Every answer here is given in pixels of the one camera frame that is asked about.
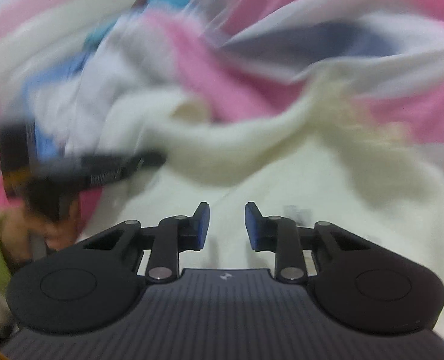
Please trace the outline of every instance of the human hand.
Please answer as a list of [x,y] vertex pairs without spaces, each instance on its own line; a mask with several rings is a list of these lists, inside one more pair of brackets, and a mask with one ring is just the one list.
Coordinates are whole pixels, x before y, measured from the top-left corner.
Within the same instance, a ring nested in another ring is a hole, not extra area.
[[60,250],[77,240],[80,214],[79,201],[74,200],[66,220],[52,223],[25,206],[9,209],[0,224],[0,244],[8,264],[17,266],[32,258],[29,233],[41,235],[51,249]]

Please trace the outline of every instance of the silver screw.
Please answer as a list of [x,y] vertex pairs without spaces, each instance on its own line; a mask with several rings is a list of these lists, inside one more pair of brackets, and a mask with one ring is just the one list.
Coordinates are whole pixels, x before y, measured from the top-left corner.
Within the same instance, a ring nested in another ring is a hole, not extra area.
[[301,279],[302,277],[305,276],[305,272],[300,268],[296,268],[294,266],[291,266],[291,267],[282,269],[280,271],[280,275],[284,279],[298,280],[298,279]]
[[172,276],[172,271],[169,268],[166,268],[164,266],[158,266],[156,268],[152,268],[148,275],[155,280],[163,280],[167,279],[170,276]]

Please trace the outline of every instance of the white logo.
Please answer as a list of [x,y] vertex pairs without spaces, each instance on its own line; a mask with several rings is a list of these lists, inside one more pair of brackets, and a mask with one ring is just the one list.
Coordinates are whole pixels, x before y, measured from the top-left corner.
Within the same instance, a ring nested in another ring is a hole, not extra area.
[[228,272],[225,272],[225,274],[220,275],[220,278],[223,280],[228,280],[229,278],[232,278],[233,275],[229,274]]

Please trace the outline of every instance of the ribbed black surface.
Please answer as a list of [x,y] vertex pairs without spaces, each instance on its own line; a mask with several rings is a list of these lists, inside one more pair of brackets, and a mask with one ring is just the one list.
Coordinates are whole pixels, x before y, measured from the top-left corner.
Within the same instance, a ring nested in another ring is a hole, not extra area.
[[11,360],[444,360],[444,342],[431,331],[373,337],[339,326],[303,287],[278,283],[267,270],[185,270],[175,283],[150,287],[114,325],[78,337],[22,330],[3,353]]

